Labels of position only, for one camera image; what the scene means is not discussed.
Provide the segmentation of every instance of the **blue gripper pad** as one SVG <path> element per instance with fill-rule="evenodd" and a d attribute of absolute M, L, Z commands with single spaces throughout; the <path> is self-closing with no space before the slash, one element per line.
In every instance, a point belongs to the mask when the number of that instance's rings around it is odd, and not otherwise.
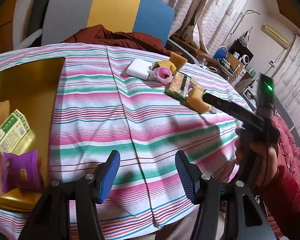
<path fill-rule="evenodd" d="M 112 188 L 115 176 L 117 175 L 120 166 L 120 154 L 117 150 L 113 150 L 107 161 L 104 163 L 100 175 L 97 180 L 101 179 L 100 193 L 98 200 L 103 203 L 108 198 L 110 190 Z"/>
<path fill-rule="evenodd" d="M 201 171 L 197 165 L 188 161 L 183 151 L 177 151 L 175 156 L 176 168 L 187 198 L 196 203 L 196 193 L 200 189 Z"/>

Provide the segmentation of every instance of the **green light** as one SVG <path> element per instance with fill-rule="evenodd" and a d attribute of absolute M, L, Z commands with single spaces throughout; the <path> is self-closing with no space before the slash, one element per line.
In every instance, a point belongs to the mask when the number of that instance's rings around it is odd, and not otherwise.
<path fill-rule="evenodd" d="M 266 86 L 268 87 L 268 89 L 269 89 L 270 91 L 272 91 L 272 87 L 269 86 L 266 82 L 264 82 L 264 83 L 266 84 Z"/>

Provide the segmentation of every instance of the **red sleeve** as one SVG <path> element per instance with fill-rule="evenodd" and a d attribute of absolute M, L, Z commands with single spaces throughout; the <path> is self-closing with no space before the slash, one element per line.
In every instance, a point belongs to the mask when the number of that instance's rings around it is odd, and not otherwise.
<path fill-rule="evenodd" d="M 261 196 L 281 232 L 290 240 L 300 240 L 300 186 L 286 167 L 278 167 Z"/>

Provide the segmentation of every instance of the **air conditioner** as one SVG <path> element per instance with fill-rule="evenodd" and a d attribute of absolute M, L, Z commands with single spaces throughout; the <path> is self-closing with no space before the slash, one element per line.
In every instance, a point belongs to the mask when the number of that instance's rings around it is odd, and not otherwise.
<path fill-rule="evenodd" d="M 261 30 L 275 40 L 281 47 L 288 49 L 290 41 L 270 25 L 263 25 Z"/>

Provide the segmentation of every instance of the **sponge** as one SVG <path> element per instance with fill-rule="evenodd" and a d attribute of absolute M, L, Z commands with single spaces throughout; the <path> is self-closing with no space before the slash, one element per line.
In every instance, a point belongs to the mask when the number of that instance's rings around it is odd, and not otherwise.
<path fill-rule="evenodd" d="M 188 92 L 187 97 L 188 104 L 199 114 L 211 111 L 211 105 L 203 102 L 202 95 L 203 91 L 195 86 Z"/>
<path fill-rule="evenodd" d="M 169 59 L 177 68 L 177 71 L 180 70 L 184 64 L 188 61 L 186 58 L 171 52 L 170 59 Z"/>

